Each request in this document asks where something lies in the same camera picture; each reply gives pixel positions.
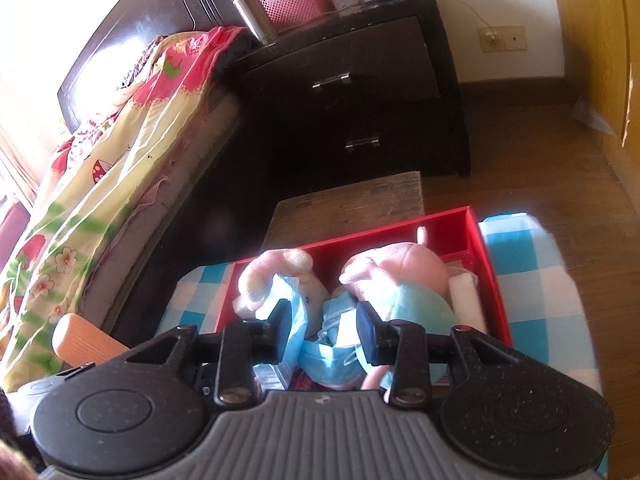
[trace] pink plastic basket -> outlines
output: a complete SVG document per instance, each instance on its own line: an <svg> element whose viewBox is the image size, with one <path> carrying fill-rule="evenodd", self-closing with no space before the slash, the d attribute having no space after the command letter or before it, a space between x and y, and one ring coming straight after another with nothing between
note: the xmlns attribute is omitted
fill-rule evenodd
<svg viewBox="0 0 640 480"><path fill-rule="evenodd" d="M332 0L260 0L278 32L334 10Z"/></svg>

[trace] wooden floor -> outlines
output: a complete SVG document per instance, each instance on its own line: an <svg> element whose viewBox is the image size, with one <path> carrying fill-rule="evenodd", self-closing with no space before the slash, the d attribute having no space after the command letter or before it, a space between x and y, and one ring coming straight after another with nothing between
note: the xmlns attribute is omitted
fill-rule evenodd
<svg viewBox="0 0 640 480"><path fill-rule="evenodd" d="M527 212L556 236L616 416L609 478L628 478L640 473L640 220L569 105L499 101L468 105L473 177L425 178L425 210Z"/></svg>

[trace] black nightstand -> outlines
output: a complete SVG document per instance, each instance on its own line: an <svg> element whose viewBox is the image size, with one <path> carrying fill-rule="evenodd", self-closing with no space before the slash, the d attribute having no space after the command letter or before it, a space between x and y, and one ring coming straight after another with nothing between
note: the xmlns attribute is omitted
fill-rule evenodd
<svg viewBox="0 0 640 480"><path fill-rule="evenodd" d="M310 190L409 170L471 173L436 0L329 15L242 58L226 82Z"/></svg>

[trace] floral blanket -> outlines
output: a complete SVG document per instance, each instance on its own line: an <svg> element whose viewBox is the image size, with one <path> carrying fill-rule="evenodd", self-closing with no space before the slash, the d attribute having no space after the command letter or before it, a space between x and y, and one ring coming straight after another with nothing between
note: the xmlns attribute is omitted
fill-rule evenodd
<svg viewBox="0 0 640 480"><path fill-rule="evenodd" d="M174 34L111 109L56 155L30 225L2 273L0 378L6 392L56 373L51 337L105 248L164 166L206 97L219 54L242 31Z"/></svg>

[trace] thermos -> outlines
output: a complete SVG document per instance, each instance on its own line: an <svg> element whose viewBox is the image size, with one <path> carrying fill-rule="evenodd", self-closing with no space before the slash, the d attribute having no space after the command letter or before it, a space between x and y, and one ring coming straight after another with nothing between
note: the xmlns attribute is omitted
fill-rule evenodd
<svg viewBox="0 0 640 480"><path fill-rule="evenodd" d="M246 26L263 45L275 43L278 39L273 23L269 15L260 3L260 0L231 0L244 19Z"/></svg>

